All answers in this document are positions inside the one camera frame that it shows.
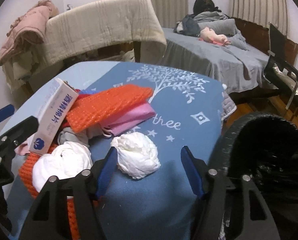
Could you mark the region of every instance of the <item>pink plush toy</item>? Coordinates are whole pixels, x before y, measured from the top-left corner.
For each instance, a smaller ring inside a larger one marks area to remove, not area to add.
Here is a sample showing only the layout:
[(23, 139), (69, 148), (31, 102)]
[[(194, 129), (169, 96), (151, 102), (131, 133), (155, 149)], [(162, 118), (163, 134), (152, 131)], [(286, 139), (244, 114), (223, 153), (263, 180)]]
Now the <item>pink plush toy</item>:
[(210, 29), (208, 27), (204, 28), (200, 32), (199, 40), (220, 46), (226, 46), (231, 44), (231, 42), (228, 41), (227, 37), (224, 34), (217, 35), (213, 29)]

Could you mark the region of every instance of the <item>black fluffy object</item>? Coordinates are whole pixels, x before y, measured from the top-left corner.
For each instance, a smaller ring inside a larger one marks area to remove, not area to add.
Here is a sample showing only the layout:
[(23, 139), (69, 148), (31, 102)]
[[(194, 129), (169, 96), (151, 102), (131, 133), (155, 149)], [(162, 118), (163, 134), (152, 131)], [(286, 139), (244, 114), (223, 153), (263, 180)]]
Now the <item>black fluffy object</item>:
[(196, 0), (193, 5), (193, 14), (196, 16), (202, 12), (221, 12), (212, 0)]
[(253, 177), (265, 198), (298, 202), (298, 129), (282, 117), (247, 114), (218, 140), (209, 167)]

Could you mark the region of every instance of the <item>tree print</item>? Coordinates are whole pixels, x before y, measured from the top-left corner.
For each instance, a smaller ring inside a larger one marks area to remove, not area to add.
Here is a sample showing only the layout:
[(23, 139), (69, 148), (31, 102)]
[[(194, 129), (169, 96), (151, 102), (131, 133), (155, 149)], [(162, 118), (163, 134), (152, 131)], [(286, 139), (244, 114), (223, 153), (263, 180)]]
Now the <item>tree print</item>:
[(132, 73), (131, 77), (127, 78), (127, 82), (137, 79), (147, 79), (156, 84), (152, 97), (149, 103), (161, 90), (171, 87), (173, 90), (179, 90), (188, 98), (187, 104), (194, 100), (195, 92), (206, 93), (204, 84), (209, 81), (199, 78), (194, 72), (188, 72), (181, 69), (144, 65), (137, 70), (129, 70)]

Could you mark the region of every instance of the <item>star print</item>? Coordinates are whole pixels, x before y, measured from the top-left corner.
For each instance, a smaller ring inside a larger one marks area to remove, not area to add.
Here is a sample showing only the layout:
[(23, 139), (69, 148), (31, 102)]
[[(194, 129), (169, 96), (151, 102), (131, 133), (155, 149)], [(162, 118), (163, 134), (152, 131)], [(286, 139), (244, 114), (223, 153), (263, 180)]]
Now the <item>star print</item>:
[(167, 140), (166, 141), (173, 141), (174, 138), (172, 137), (172, 135), (169, 135), (169, 136), (166, 136), (167, 137)]
[(153, 137), (155, 137), (155, 135), (157, 134), (154, 130), (152, 131), (147, 130), (147, 131), (148, 131), (147, 136), (152, 135)]
[(136, 129), (140, 129), (140, 127), (139, 126), (135, 126), (134, 128), (132, 128), (133, 132), (135, 132)]

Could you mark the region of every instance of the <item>wooden bed frame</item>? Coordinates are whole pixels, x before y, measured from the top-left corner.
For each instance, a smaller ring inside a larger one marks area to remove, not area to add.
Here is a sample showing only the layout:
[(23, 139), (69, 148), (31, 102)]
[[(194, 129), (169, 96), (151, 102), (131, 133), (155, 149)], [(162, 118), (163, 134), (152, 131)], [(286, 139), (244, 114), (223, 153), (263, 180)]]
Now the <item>wooden bed frame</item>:
[[(255, 23), (235, 18), (236, 26), (246, 38), (246, 42), (269, 56), (269, 30)], [(298, 44), (287, 39), (285, 43), (286, 61), (294, 65), (298, 55)]]

